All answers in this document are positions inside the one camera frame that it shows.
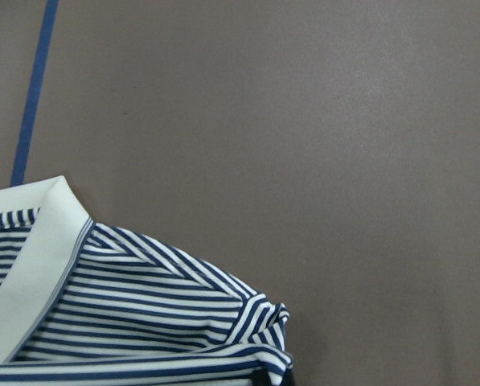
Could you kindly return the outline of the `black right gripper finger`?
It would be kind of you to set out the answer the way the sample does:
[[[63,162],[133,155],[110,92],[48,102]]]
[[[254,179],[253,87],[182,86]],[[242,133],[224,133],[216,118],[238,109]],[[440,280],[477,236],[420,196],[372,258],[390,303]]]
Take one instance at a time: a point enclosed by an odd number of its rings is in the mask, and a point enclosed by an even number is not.
[[[252,386],[273,386],[269,372],[266,369],[255,370],[250,376],[250,381]],[[278,385],[295,386],[296,381],[293,372],[291,370],[286,371]]]

